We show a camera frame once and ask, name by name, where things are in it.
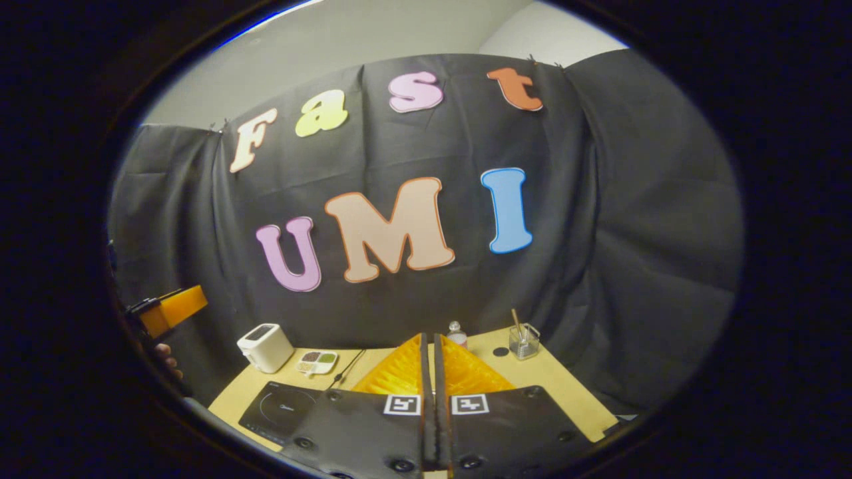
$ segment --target human hand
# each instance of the human hand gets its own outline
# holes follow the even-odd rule
[[[171,357],[171,347],[166,343],[160,343],[154,346],[154,350],[157,351],[157,356],[165,362],[166,366],[169,367],[177,378],[183,379],[183,372],[177,369],[177,360]]]

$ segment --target white wall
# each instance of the white wall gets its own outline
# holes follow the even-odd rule
[[[401,56],[482,53],[563,66],[624,45],[532,0],[322,0],[262,23],[190,68],[143,123],[222,127],[291,86]]]
[[[477,53],[532,0],[323,0],[251,30],[190,69],[144,123],[221,127],[287,88],[401,56]]]
[[[574,14],[533,2],[509,18],[480,47],[483,55],[528,58],[568,66],[626,45]]]

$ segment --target glass cup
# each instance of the glass cup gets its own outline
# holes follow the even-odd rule
[[[520,334],[517,326],[509,328],[509,351],[519,361],[529,359],[538,353],[538,340],[541,334],[529,323],[521,324]]]

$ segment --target blue letter i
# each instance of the blue letter i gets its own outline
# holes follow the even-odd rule
[[[482,186],[491,190],[497,236],[491,242],[491,251],[509,253],[526,248],[533,236],[524,225],[524,202],[521,184],[527,174],[520,168],[498,168],[482,173]]]

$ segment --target white toaster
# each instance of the white toaster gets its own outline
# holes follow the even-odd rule
[[[276,372],[293,355],[293,346],[281,326],[265,323],[249,331],[237,341],[251,364],[261,372]]]

